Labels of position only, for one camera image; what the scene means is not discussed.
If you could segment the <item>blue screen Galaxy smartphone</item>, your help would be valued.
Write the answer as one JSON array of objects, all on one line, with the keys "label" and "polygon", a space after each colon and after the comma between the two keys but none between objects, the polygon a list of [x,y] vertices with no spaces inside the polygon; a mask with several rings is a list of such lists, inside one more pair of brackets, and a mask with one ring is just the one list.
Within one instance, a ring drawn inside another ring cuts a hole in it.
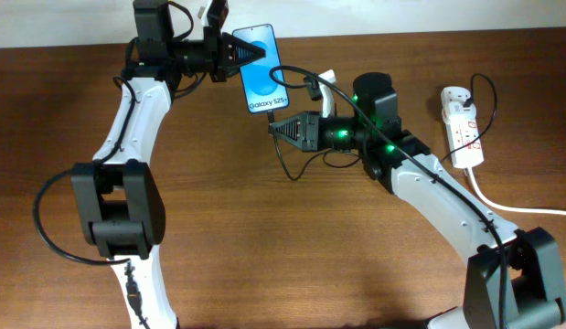
[{"label": "blue screen Galaxy smartphone", "polygon": [[287,89],[270,77],[270,70],[281,64],[272,25],[244,27],[233,36],[265,50],[265,57],[240,69],[241,81],[251,114],[275,111],[289,105]]}]

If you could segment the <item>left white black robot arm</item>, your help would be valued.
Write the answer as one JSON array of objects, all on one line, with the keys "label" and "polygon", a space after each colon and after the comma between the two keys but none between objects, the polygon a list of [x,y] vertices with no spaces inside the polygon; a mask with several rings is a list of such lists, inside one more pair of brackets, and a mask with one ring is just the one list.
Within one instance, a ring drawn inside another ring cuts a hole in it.
[{"label": "left white black robot arm", "polygon": [[75,164],[71,183],[87,243],[114,271],[133,328],[177,328],[160,264],[166,211],[150,163],[156,136],[183,77],[223,82],[265,52],[222,31],[226,0],[202,12],[203,38],[175,34],[170,1],[133,2],[137,35],[126,47],[117,85],[122,100],[112,128],[88,163]]}]

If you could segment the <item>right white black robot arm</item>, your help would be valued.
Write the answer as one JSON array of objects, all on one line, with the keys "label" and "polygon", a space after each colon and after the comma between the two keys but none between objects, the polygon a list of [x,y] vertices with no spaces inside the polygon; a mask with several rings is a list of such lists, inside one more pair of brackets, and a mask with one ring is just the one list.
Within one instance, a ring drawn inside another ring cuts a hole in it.
[{"label": "right white black robot arm", "polygon": [[315,100],[335,95],[351,116],[305,111],[269,120],[269,133],[304,152],[358,153],[367,175],[419,211],[466,266],[462,305],[400,328],[553,328],[566,323],[566,281],[554,237],[503,219],[442,167],[431,149],[402,129],[398,96],[385,73],[355,78],[348,96],[312,72],[303,88]]}]

